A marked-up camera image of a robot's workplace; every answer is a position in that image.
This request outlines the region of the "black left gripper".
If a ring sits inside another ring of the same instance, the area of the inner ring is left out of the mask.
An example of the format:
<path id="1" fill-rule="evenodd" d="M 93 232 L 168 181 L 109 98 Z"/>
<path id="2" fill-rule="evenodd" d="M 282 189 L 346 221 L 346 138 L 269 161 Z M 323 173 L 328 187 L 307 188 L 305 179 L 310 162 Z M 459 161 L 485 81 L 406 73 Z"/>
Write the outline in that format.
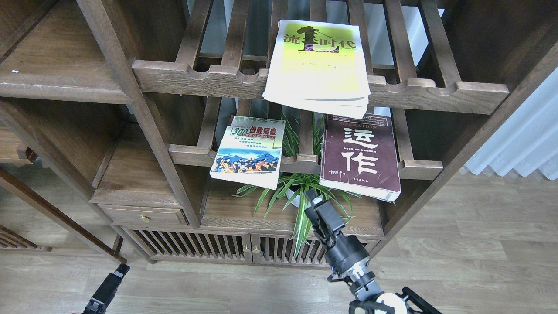
<path id="1" fill-rule="evenodd" d="M 130 266 L 122 263 L 113 273 L 109 273 L 90 298 L 82 314 L 105 314 L 106 306 L 109 306 L 113 300 L 118 286 L 128 270 L 130 270 Z"/>

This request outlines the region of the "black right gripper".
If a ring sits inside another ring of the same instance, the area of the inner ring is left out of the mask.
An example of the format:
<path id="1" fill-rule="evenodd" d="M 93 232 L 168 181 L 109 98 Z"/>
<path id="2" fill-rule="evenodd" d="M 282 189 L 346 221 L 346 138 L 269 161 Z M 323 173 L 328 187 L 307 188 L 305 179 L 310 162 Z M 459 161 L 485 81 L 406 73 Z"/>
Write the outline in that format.
<path id="1" fill-rule="evenodd" d="M 345 223 L 329 201 L 323 200 L 315 189 L 307 191 L 305 197 L 309 201 L 305 215 L 311 221 L 316 237 L 326 245 L 326 261 L 335 274 L 341 276 L 355 263 L 370 258 L 356 236 L 343 234 Z"/>

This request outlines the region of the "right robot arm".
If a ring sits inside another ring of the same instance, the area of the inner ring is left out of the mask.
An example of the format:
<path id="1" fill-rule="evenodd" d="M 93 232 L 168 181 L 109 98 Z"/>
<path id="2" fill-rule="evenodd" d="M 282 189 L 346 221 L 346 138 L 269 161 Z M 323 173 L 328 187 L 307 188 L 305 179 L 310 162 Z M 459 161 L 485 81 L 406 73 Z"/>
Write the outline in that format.
<path id="1" fill-rule="evenodd" d="M 326 248 L 325 258 L 332 268 L 329 282 L 343 281 L 355 296 L 349 304 L 349 313 L 357 308 L 366 314 L 438 314 L 439 310 L 426 302 L 408 287 L 400 294 L 385 292 L 368 269 L 370 255 L 356 236 L 345 236 L 345 224 L 329 201 L 315 190 L 306 192 L 310 205 L 305 214 L 311 221 L 314 233 Z"/>

